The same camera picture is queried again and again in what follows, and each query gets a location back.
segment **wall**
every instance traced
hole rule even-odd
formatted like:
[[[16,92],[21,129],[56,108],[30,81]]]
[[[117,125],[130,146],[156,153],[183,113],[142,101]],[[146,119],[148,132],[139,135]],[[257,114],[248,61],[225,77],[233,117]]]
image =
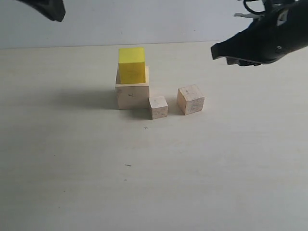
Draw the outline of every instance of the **wall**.
[[[237,0],[64,0],[52,22],[15,0],[0,1],[0,49],[227,39],[251,19]]]

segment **white table surface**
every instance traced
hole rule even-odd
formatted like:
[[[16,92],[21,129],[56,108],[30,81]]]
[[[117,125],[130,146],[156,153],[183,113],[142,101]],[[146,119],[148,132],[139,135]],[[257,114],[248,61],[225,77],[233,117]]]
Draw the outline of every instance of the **white table surface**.
[[[0,230],[307,230],[308,50],[238,67],[212,44],[144,46],[158,120],[116,109],[120,46],[0,50]]]

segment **wooden block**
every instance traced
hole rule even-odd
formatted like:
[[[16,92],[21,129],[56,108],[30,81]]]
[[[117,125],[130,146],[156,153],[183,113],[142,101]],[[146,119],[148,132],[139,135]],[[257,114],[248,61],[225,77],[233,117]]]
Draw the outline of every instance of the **wooden block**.
[[[115,90],[119,109],[147,109],[149,108],[149,67],[145,68],[145,83],[121,84],[119,69],[116,75]]]
[[[159,119],[159,118],[167,117],[168,104],[164,96],[150,97],[149,106],[151,110],[152,119]]]
[[[204,95],[196,85],[178,89],[178,105],[184,115],[202,111],[204,100]]]
[[[121,84],[145,83],[145,52],[143,47],[119,49]]]

